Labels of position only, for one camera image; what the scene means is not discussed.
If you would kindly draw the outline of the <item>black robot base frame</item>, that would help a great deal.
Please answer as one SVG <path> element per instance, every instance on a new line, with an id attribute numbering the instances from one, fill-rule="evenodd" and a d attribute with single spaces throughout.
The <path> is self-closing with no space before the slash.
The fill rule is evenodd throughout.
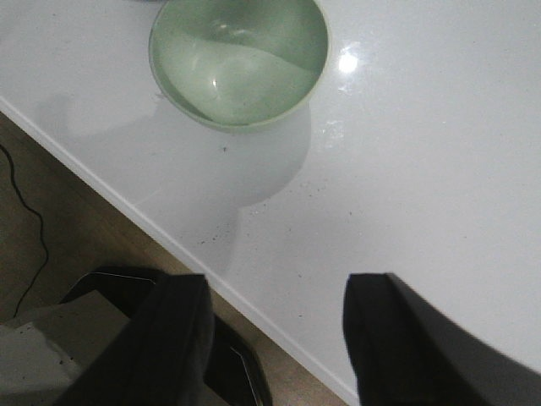
<path id="1" fill-rule="evenodd" d="M 84 277 L 91 273 L 142 275 L 144 277 L 152 277 L 155 274 L 169 275 L 163 271 L 150 268 L 102 266 L 84 275 Z M 75 285 L 63 298 L 65 304 L 79 299 L 87 293 L 99 293 L 84 290 L 80 294 L 71 296 L 70 292 Z M 103 294 L 100 295 L 112 304 L 112 301 L 108 300 Z M 270 405 L 272 403 L 271 391 L 256 354 L 238 333 L 216 315 L 213 309 L 212 311 L 215 322 L 214 338 L 210 359 L 205 369 L 203 388 L 208 387 L 228 405 Z"/>

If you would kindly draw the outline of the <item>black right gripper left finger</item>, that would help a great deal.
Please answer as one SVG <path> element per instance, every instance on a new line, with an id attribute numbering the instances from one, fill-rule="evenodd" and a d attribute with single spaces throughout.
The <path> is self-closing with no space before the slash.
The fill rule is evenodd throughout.
<path id="1" fill-rule="evenodd" d="M 199 405 L 214 338 L 203 275 L 91 273 L 70 292 L 97 291 L 128 323 L 56 405 Z"/>

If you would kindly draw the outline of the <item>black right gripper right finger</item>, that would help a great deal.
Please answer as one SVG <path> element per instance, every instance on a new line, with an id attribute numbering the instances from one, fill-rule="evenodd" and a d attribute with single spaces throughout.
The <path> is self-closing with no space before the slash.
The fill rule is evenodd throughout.
<path id="1" fill-rule="evenodd" d="M 392 273 L 352 274 L 342 331 L 362 405 L 538 405 L 540 374 L 459 327 Z"/>

